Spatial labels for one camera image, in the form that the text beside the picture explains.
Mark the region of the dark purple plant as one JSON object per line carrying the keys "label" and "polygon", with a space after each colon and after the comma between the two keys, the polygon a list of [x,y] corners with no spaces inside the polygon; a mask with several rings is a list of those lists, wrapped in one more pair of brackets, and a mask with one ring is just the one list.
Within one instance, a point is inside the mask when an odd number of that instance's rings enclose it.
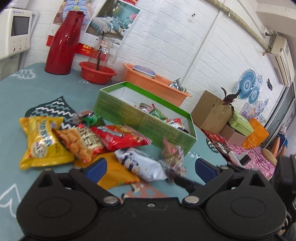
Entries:
{"label": "dark purple plant", "polygon": [[239,89],[236,93],[232,93],[232,94],[228,94],[223,87],[221,87],[221,89],[224,92],[223,105],[230,106],[232,112],[234,112],[234,107],[233,107],[232,103],[240,95],[241,89]]}

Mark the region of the orange plastic bag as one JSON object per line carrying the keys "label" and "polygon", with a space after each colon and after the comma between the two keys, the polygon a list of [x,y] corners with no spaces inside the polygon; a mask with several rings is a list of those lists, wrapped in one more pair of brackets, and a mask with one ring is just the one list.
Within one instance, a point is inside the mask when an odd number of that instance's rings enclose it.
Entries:
{"label": "orange plastic bag", "polygon": [[242,144],[242,147],[248,150],[258,147],[269,136],[268,131],[257,119],[251,118],[249,123],[253,128],[253,132]]}

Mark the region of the blue lidded container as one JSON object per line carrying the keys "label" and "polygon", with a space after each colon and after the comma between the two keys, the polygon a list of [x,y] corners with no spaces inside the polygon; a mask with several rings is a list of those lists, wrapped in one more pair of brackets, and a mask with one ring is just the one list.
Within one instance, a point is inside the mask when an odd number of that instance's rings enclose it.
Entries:
{"label": "blue lidded container", "polygon": [[151,69],[143,67],[143,66],[139,66],[139,65],[135,65],[133,67],[133,70],[148,77],[148,78],[155,78],[155,75],[156,75],[155,72],[152,71]]}

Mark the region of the green shoe box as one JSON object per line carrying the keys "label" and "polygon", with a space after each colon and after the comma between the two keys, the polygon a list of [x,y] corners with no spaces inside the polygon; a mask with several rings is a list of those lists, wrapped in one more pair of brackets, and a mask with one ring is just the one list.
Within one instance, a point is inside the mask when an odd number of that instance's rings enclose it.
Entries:
{"label": "green shoe box", "polygon": [[234,130],[246,137],[254,132],[254,129],[249,121],[237,111],[233,112],[232,116],[230,116],[228,120],[228,123]]}

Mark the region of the red peanut snack bag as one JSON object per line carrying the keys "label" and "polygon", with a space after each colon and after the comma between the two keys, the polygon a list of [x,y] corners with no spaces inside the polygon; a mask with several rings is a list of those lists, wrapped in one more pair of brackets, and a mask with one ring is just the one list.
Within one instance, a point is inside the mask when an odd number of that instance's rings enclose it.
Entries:
{"label": "red peanut snack bag", "polygon": [[91,162],[97,155],[107,153],[99,137],[84,126],[64,130],[53,130],[62,145],[84,163]]}

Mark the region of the steel bowl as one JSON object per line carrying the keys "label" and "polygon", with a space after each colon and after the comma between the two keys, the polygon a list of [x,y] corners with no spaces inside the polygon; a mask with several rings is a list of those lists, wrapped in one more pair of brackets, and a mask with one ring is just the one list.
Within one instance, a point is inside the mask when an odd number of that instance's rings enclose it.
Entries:
{"label": "steel bowl", "polygon": [[181,86],[180,86],[180,78],[176,79],[175,81],[171,82],[169,84],[169,87],[172,87],[176,90],[180,90],[181,89]]}

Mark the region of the air conditioner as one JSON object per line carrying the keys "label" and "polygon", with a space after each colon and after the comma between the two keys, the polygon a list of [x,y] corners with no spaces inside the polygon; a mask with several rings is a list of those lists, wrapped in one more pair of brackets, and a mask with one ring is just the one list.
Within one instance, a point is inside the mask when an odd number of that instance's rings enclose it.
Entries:
{"label": "air conditioner", "polygon": [[295,70],[287,39],[273,34],[266,54],[270,57],[279,83],[289,87],[294,81]]}

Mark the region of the clear glass pitcher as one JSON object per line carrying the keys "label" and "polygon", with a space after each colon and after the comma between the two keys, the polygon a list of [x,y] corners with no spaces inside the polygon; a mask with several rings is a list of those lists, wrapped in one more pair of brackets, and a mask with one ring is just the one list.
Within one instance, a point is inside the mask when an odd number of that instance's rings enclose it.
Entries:
{"label": "clear glass pitcher", "polygon": [[88,62],[95,70],[100,71],[104,67],[114,65],[118,53],[118,47],[114,44],[114,39],[99,36],[95,47],[90,52]]}

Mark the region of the red plastic basket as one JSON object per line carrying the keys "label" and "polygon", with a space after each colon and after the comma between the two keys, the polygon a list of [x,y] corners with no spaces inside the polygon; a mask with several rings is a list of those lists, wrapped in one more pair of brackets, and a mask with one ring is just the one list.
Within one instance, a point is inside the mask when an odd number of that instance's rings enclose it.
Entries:
{"label": "red plastic basket", "polygon": [[90,62],[80,62],[81,77],[88,82],[105,85],[111,80],[112,77],[117,75],[117,72],[106,66],[99,66],[96,70],[96,64]]}

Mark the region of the red white triangular snack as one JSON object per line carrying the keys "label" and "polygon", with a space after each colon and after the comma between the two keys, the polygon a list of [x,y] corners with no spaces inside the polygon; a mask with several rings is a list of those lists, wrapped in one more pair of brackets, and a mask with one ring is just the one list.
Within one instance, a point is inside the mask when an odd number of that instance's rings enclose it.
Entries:
{"label": "red white triangular snack", "polygon": [[168,122],[168,125],[171,125],[172,127],[179,129],[185,133],[189,133],[188,130],[183,126],[180,118],[175,118],[173,120],[170,120]]}

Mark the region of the brown cardboard box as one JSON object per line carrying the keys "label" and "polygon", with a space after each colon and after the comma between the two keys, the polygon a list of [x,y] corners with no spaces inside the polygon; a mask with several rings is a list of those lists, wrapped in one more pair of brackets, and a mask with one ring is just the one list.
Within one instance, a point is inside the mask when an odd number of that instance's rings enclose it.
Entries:
{"label": "brown cardboard box", "polygon": [[231,117],[232,109],[224,101],[205,90],[191,112],[193,123],[200,129],[219,134]]}

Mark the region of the yellow egg cake bag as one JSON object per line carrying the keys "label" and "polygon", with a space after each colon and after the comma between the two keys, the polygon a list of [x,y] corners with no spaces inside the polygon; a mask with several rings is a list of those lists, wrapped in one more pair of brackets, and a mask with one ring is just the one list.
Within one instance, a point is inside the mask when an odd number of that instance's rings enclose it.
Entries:
{"label": "yellow egg cake bag", "polygon": [[33,116],[19,119],[27,135],[27,150],[20,161],[20,169],[47,167],[74,161],[70,153],[55,136],[63,122],[62,117]]}

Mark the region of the orange plastic basin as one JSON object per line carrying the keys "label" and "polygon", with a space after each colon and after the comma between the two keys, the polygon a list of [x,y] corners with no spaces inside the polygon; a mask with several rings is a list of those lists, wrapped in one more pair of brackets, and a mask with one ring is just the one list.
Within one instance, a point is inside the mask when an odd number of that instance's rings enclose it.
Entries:
{"label": "orange plastic basin", "polygon": [[169,85],[171,81],[156,75],[155,78],[150,78],[144,74],[135,71],[134,65],[129,63],[123,63],[125,67],[125,81],[133,83],[163,99],[174,104],[175,106],[180,106],[187,97],[192,97],[189,92],[181,92],[176,90]]}

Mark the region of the orange snack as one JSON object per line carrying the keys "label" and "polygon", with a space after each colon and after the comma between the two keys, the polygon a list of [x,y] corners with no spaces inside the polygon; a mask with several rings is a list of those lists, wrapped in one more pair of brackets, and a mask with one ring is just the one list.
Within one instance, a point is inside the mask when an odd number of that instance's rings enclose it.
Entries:
{"label": "orange snack", "polygon": [[86,168],[99,158],[104,158],[107,161],[107,172],[97,183],[97,185],[105,190],[140,181],[140,178],[138,178],[137,175],[128,171],[128,169],[118,162],[114,153],[99,154],[89,163],[84,163],[83,161],[76,159],[74,161],[74,166]]}

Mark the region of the white blue snack bag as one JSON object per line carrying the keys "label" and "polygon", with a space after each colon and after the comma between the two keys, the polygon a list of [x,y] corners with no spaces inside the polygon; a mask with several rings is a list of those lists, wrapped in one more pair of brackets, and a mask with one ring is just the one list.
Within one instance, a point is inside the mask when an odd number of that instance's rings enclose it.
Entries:
{"label": "white blue snack bag", "polygon": [[167,179],[161,163],[137,149],[119,149],[114,154],[121,165],[142,180],[152,182]]}

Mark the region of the white water dispenser machine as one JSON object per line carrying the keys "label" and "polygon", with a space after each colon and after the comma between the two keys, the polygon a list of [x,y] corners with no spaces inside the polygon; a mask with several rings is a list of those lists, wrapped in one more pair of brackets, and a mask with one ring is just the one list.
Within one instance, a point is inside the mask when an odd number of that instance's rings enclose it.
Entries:
{"label": "white water dispenser machine", "polygon": [[1,80],[18,71],[20,54],[30,49],[32,16],[25,9],[1,11]]}

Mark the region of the green cardboard box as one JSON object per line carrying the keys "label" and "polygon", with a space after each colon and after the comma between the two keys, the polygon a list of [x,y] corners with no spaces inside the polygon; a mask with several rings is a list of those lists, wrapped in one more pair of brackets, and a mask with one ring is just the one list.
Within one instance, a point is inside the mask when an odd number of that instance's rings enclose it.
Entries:
{"label": "green cardboard box", "polygon": [[[185,131],[169,125],[139,108],[141,103],[153,104],[169,120],[179,118]],[[191,114],[157,95],[130,82],[121,82],[100,89],[94,111],[115,125],[128,125],[161,147],[163,138],[180,145],[187,153],[197,141]]]}

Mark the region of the red thermos jug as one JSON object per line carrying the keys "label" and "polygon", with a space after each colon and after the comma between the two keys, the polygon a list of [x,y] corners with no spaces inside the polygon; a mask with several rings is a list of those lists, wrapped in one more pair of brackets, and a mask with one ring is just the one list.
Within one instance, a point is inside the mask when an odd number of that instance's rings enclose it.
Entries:
{"label": "red thermos jug", "polygon": [[84,17],[82,11],[68,12],[51,42],[45,65],[46,72],[55,75],[70,73]]}

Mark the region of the blue decorative plates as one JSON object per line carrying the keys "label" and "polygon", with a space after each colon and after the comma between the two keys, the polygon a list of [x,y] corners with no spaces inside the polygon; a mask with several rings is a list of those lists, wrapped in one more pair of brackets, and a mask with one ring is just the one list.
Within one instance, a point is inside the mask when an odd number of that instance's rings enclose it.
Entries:
{"label": "blue decorative plates", "polygon": [[257,75],[253,69],[249,69],[240,77],[233,92],[241,90],[238,98],[247,100],[249,104],[255,104],[259,99],[262,83],[262,76]]}

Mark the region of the small green wrapped snack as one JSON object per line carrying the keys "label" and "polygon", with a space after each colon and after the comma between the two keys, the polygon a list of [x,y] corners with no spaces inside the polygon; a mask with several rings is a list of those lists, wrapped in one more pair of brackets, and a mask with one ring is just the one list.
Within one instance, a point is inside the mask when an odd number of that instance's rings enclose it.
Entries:
{"label": "small green wrapped snack", "polygon": [[102,116],[90,110],[83,110],[74,113],[70,118],[70,121],[75,125],[79,125],[81,123],[88,127],[105,125]]}

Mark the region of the green snack packet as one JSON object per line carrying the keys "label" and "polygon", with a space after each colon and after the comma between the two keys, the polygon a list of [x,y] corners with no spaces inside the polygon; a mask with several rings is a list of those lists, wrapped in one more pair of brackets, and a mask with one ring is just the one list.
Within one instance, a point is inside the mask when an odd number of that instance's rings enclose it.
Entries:
{"label": "green snack packet", "polygon": [[152,109],[149,114],[151,114],[152,116],[159,118],[162,121],[166,121],[167,117],[158,109]]}

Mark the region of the pink bean snack bag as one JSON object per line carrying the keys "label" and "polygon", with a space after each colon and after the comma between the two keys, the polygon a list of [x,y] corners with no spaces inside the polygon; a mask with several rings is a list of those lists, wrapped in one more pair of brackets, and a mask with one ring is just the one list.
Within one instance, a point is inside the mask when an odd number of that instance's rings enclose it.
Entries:
{"label": "pink bean snack bag", "polygon": [[168,142],[166,138],[163,138],[160,161],[169,182],[173,182],[176,177],[184,177],[187,173],[184,167],[183,148]]}

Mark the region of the red envelope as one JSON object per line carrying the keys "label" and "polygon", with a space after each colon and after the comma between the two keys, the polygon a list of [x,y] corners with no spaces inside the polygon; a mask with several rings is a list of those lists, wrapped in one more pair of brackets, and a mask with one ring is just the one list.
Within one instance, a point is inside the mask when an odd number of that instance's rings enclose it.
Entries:
{"label": "red envelope", "polygon": [[208,132],[208,131],[205,131],[205,130],[203,130],[203,132],[212,141],[216,141],[216,142],[224,143],[224,144],[227,143],[225,138],[220,136],[219,134],[215,134],[215,133]]}

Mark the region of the bedding poster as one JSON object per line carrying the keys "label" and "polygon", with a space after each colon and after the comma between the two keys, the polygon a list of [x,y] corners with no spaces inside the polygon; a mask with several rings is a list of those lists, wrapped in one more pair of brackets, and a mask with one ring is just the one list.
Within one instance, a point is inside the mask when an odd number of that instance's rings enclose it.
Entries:
{"label": "bedding poster", "polygon": [[48,35],[55,35],[71,11],[81,11],[84,14],[81,44],[94,47],[98,39],[105,36],[119,48],[141,11],[135,4],[136,1],[62,1]]}

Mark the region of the red chip bag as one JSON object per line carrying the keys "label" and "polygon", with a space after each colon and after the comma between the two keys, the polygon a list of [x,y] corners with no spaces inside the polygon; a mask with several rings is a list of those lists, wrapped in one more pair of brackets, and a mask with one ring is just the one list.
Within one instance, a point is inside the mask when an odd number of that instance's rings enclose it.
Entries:
{"label": "red chip bag", "polygon": [[152,140],[128,125],[93,126],[90,128],[111,152],[118,149],[146,146]]}

